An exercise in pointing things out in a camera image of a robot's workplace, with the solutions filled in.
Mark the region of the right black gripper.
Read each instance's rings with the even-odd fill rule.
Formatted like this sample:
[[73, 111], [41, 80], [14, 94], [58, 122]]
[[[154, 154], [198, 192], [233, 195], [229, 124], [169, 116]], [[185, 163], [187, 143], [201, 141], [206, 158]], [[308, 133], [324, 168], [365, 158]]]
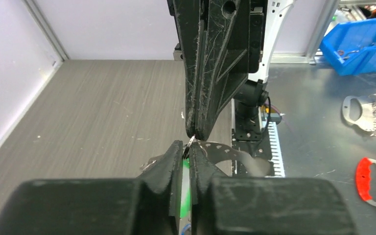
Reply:
[[265, 0], [169, 0], [186, 75], [186, 133], [205, 141], [216, 120], [259, 70], [266, 23]]

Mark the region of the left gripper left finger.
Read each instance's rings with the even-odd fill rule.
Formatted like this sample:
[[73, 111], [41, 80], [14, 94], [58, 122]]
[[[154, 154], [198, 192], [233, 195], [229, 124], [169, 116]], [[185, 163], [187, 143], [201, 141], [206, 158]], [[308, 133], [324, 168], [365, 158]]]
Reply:
[[174, 141], [161, 157], [138, 176], [143, 182], [138, 211], [138, 234], [179, 233], [182, 153], [182, 141]]

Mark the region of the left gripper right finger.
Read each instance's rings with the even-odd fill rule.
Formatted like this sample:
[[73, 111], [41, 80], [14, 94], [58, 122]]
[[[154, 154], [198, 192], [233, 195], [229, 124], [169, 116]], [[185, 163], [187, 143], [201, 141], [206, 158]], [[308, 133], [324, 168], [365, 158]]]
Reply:
[[199, 144], [190, 147], [189, 162], [192, 234], [215, 235], [217, 228], [212, 180], [226, 174], [207, 159]]

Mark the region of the metal keyring holder plate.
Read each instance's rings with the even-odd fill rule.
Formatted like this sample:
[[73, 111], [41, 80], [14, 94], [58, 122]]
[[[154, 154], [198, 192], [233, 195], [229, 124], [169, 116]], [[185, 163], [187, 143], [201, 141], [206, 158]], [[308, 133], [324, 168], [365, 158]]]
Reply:
[[[190, 166], [189, 158], [184, 158], [184, 153], [189, 151], [189, 147], [186, 144], [183, 144], [181, 141], [174, 141], [175, 144], [182, 151], [177, 153], [175, 156], [170, 157], [171, 160], [182, 160], [182, 176], [185, 181], [189, 180], [194, 174], [190, 172], [193, 167]], [[218, 142], [200, 142], [199, 147], [201, 148], [201, 153], [205, 156], [208, 163], [212, 167], [215, 167], [217, 163], [224, 161], [232, 161], [241, 163], [248, 175], [254, 177], [266, 177], [269, 176], [272, 165], [269, 160], [252, 157], [248, 152], [242, 150], [236, 150], [230, 146]], [[167, 163], [167, 157], [165, 154], [152, 157], [149, 161], [142, 166], [141, 168], [141, 177], [147, 177], [149, 175], [163, 176], [165, 174], [165, 169], [162, 167], [164, 163]]]

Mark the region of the green tagged key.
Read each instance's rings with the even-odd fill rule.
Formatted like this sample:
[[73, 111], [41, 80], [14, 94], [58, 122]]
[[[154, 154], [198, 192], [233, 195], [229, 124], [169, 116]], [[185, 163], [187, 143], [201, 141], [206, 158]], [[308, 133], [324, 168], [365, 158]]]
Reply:
[[191, 207], [189, 166], [189, 160], [183, 160], [180, 218], [186, 217]]

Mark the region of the blue tagged key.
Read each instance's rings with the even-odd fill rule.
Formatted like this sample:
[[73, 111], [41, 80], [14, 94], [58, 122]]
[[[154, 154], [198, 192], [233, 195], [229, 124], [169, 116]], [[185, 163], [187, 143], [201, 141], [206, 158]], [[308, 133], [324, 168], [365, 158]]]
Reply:
[[191, 224], [188, 223], [186, 224], [180, 231], [180, 235], [191, 235], [192, 234], [192, 231], [191, 231]]

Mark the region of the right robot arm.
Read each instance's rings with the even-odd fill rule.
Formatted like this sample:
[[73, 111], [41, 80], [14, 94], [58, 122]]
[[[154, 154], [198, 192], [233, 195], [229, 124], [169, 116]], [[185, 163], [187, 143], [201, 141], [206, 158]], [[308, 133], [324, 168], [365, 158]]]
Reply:
[[185, 69], [185, 129], [205, 141], [226, 105], [259, 107], [292, 0], [169, 0]]

